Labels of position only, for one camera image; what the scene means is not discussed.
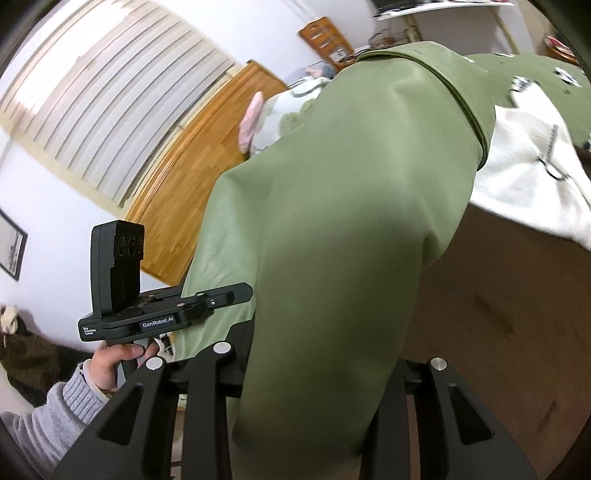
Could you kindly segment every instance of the white blanket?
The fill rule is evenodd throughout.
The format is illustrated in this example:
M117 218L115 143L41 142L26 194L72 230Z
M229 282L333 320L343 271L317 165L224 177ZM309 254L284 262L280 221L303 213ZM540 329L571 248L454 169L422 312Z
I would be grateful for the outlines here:
M496 107L490 155L476 174L470 203L591 250L591 181L564 120L535 83L511 95L517 108ZM539 158L555 125L556 144L544 164Z

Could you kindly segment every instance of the wooden floor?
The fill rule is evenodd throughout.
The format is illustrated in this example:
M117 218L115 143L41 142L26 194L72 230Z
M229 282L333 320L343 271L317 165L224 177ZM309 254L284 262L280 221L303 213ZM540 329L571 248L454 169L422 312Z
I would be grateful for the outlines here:
M178 285L188 269L205 207L217 178L243 162L238 125L252 96L287 89L251 61L201 110L138 193L126 220L145 226L142 269Z

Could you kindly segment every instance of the green fabric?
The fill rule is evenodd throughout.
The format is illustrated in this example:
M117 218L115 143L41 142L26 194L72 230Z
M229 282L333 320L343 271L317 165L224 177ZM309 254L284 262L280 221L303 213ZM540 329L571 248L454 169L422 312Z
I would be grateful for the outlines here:
M535 80L564 118L573 144L581 147L588 139L591 132L591 86L580 68L533 53L517 55L513 59L494 54L471 55L470 58L488 71L492 97L497 105L515 107L509 96L514 76ZM554 74L555 67L567 70L581 87L560 80Z
M388 55L339 73L306 124L210 197L184 294L246 281L255 297L178 333L176 348L195 355L256 305L229 413L237 480L327 478L356 461L421 272L447 248L488 150L482 69L430 43Z

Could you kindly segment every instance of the gray sleeve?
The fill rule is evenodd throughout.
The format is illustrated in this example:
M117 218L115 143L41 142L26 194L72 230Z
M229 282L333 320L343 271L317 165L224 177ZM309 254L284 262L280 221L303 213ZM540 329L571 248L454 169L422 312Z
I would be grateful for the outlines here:
M45 477L103 406L78 368L68 383L53 386L42 407L20 416L5 412L0 417L31 466Z

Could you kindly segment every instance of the finger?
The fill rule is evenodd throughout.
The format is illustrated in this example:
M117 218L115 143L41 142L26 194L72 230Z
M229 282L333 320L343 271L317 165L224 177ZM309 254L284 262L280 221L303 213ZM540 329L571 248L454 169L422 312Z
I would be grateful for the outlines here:
M138 360L138 364L142 365L148 358L158 355L160 353L160 345L156 340L152 340L146 349L146 353Z
M144 353L144 348L141 345L114 345L108 348L97 350L95 358L102 365L109 367L121 362L122 360L134 360Z

